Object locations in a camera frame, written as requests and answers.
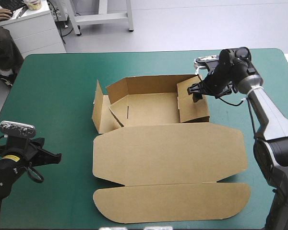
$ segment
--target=desk drawer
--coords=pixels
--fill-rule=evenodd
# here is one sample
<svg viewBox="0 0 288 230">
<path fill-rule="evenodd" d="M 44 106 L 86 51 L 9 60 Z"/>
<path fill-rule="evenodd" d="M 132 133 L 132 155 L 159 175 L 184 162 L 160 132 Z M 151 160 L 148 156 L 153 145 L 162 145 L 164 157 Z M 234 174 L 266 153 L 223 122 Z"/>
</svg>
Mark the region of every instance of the desk drawer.
<svg viewBox="0 0 288 230">
<path fill-rule="evenodd" d="M 62 42 L 57 29 L 15 39 L 21 53 Z"/>
<path fill-rule="evenodd" d="M 20 37 L 26 37 L 46 30 L 56 29 L 56 26 L 49 13 L 28 20 L 7 24 L 4 25 L 3 28 L 8 29 L 15 40 Z"/>
<path fill-rule="evenodd" d="M 65 48 L 62 42 L 42 47 L 40 49 L 35 49 L 31 50 L 29 52 L 22 53 L 23 57 L 25 58 L 26 56 L 30 54 L 65 54 Z"/>
</svg>

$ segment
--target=person's leg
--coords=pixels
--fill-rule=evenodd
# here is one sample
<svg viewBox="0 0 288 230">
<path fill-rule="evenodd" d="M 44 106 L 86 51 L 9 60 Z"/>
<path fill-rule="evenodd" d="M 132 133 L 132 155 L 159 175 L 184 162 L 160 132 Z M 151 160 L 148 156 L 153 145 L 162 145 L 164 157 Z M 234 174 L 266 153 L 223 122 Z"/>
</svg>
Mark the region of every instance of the person's leg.
<svg viewBox="0 0 288 230">
<path fill-rule="evenodd" d="M 24 59 L 14 43 L 10 32 L 0 27 L 0 69 L 19 69 Z"/>
<path fill-rule="evenodd" d="M 23 61 L 10 32 L 0 27 L 0 80 L 11 87 Z"/>
</svg>

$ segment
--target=floor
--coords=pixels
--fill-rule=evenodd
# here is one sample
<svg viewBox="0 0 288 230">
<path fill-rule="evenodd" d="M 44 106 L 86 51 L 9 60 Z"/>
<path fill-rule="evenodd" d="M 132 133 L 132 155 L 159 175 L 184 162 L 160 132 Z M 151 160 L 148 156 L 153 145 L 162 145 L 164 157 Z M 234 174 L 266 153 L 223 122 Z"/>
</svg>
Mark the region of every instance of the floor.
<svg viewBox="0 0 288 230">
<path fill-rule="evenodd" d="M 92 14 L 96 0 L 74 0 L 77 12 Z M 108 10 L 125 9 L 109 0 Z M 134 32 L 127 23 L 82 26 L 65 37 L 66 51 L 130 52 L 249 48 L 288 54 L 288 0 L 132 0 Z M 9 90 L 0 83 L 0 110 Z"/>
</svg>

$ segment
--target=person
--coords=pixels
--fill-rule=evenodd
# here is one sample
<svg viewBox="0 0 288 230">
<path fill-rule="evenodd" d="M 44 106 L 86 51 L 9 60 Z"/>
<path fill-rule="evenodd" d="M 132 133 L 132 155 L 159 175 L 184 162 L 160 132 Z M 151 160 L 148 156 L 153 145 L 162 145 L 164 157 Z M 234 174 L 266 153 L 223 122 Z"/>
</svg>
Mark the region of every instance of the person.
<svg viewBox="0 0 288 230">
<path fill-rule="evenodd" d="M 10 10 L 0 9 L 0 21 L 8 20 L 11 16 Z M 12 87 L 23 61 L 10 32 L 0 27 L 0 80 L 6 86 Z"/>
</svg>

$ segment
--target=box flap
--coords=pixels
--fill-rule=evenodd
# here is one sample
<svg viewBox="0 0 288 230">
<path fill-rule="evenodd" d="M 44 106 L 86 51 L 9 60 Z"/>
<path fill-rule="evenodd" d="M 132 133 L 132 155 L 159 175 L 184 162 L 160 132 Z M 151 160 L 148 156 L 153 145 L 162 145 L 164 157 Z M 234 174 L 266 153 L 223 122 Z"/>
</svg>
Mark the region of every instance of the box flap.
<svg viewBox="0 0 288 230">
<path fill-rule="evenodd" d="M 143 223 L 229 218 L 245 207 L 250 192 L 238 183 L 169 184 L 100 189 L 93 199 L 112 221 Z"/>
<path fill-rule="evenodd" d="M 124 185 L 215 182 L 247 169 L 243 134 L 211 123 L 123 127 L 93 149 L 94 176 Z"/>
<path fill-rule="evenodd" d="M 177 84 L 178 90 L 178 105 L 180 122 L 208 122 L 209 110 L 207 104 L 207 98 L 203 95 L 203 99 L 194 103 L 192 94 L 188 95 L 187 88 L 194 83 L 199 83 L 198 76 L 187 79 Z"/>
<path fill-rule="evenodd" d="M 123 78 L 107 87 L 111 104 L 128 94 L 177 92 L 177 83 L 194 77 L 188 75 L 158 75 Z"/>
<path fill-rule="evenodd" d="M 131 94 L 116 101 L 109 108 L 122 126 L 180 122 L 176 92 Z"/>
<path fill-rule="evenodd" d="M 111 114 L 109 106 L 110 100 L 107 95 L 102 93 L 100 84 L 97 81 L 92 120 L 99 134 L 121 127 Z"/>
</svg>

